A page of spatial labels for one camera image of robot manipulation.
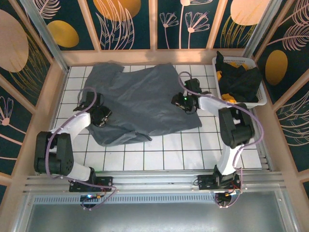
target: white tile floor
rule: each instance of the white tile floor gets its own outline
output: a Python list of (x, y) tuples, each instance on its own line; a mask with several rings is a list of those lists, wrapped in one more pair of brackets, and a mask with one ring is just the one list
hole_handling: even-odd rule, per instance
[[(125, 66), (124, 72), (134, 72), (154, 65)], [(178, 73), (187, 71), (200, 81), (201, 88), (216, 94), (211, 65), (175, 65)], [(77, 106), (77, 95), (84, 87), (92, 67), (72, 67), (58, 112), (56, 126), (72, 115)], [(213, 169), (221, 156), (222, 140), (219, 120), (210, 113), (197, 111), (202, 127), (179, 133), (156, 136), (151, 142), (102, 147), (88, 130), (83, 130), (73, 141), (76, 162), (91, 166), (96, 171), (132, 170), (191, 170)], [(261, 169), (256, 146), (243, 151), (238, 167)]]

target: dark gray garment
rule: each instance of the dark gray garment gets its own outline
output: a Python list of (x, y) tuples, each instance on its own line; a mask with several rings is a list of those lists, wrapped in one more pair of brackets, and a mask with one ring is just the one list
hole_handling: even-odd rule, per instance
[(170, 103), (175, 94), (183, 92), (172, 65), (127, 73), (123, 69), (117, 64), (97, 64), (85, 83), (85, 87), (93, 87), (104, 95), (104, 105), (112, 111), (104, 128), (94, 125), (87, 128), (99, 145), (146, 142), (151, 140), (150, 136), (202, 125), (196, 113), (187, 115)]

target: laundry basket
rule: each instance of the laundry basket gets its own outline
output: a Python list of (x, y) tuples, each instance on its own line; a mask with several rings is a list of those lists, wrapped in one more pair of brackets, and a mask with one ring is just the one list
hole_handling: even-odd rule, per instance
[[(217, 57), (214, 57), (212, 59), (212, 66), (213, 66), (213, 69), (214, 69), (214, 77), (215, 77), (215, 81), (216, 81), (218, 97), (220, 99), (222, 99), (220, 89), (219, 89), (217, 71), (216, 71), (216, 58)], [(248, 66), (249, 69), (253, 69), (253, 68), (256, 67), (255, 62), (252, 59), (244, 58), (244, 57), (224, 57), (223, 62), (224, 63), (235, 62), (237, 65), (242, 65), (243, 63), (245, 63)], [(256, 93), (256, 97), (259, 100), (258, 102), (244, 102), (246, 104), (246, 106), (248, 107), (248, 109), (252, 109), (252, 108), (254, 108), (258, 105), (265, 105), (267, 103), (267, 98), (266, 98), (266, 94), (265, 94), (265, 90), (264, 90), (262, 82), (261, 82), (260, 87), (259, 87), (259, 89)]]

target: black cloth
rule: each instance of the black cloth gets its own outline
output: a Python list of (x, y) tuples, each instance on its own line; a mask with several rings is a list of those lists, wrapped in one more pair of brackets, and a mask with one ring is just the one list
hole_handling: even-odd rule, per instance
[(217, 52), (216, 71), (222, 72), (219, 81), (221, 94), (230, 94), (237, 102), (258, 102), (256, 93), (262, 81), (262, 74), (257, 67), (245, 70), (223, 62), (224, 57)]
[(197, 113), (187, 115), (171, 104), (183, 89), (171, 64), (136, 72), (122, 72), (123, 66), (101, 63), (93, 67), (85, 87), (104, 95), (104, 106), (112, 115), (103, 128), (87, 129), (99, 145), (113, 146), (150, 141), (159, 136), (200, 127)]

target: yellow circle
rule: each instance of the yellow circle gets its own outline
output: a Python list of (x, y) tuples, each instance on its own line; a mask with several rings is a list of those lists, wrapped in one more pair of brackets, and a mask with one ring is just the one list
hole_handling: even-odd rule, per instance
[(243, 26), (257, 24), (269, 3), (269, 0), (233, 0), (231, 4), (232, 20)]
[(112, 21), (125, 21), (127, 20), (126, 9), (129, 11), (133, 18), (140, 11), (140, 0), (93, 0), (97, 10), (105, 18)]
[(9, 13), (0, 10), (0, 67), (15, 73), (27, 63), (29, 44), (20, 23)]
[(275, 50), (267, 58), (265, 76), (268, 83), (275, 86), (283, 79), (288, 68), (288, 58), (280, 50)]
[(76, 30), (68, 23), (55, 20), (47, 25), (56, 43), (62, 47), (74, 47), (79, 42)]

